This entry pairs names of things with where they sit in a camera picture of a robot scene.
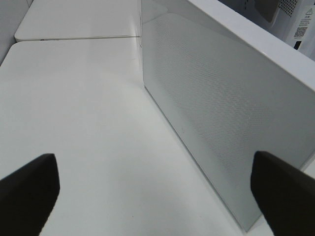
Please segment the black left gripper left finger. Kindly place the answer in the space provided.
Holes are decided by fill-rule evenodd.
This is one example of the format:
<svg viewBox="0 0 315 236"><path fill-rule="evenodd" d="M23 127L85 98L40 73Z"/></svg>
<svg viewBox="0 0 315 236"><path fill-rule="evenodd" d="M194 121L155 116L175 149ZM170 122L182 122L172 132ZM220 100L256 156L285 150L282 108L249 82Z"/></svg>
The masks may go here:
<svg viewBox="0 0 315 236"><path fill-rule="evenodd" d="M40 235L60 193L56 157L43 154L0 181L0 234Z"/></svg>

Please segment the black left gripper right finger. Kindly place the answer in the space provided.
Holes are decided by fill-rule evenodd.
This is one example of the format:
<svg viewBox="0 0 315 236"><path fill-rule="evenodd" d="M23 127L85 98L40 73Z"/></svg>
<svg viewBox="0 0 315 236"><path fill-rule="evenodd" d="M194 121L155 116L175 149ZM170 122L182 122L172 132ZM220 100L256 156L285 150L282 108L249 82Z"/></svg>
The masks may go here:
<svg viewBox="0 0 315 236"><path fill-rule="evenodd" d="M250 188L275 236L315 234L315 180L266 151L254 154Z"/></svg>

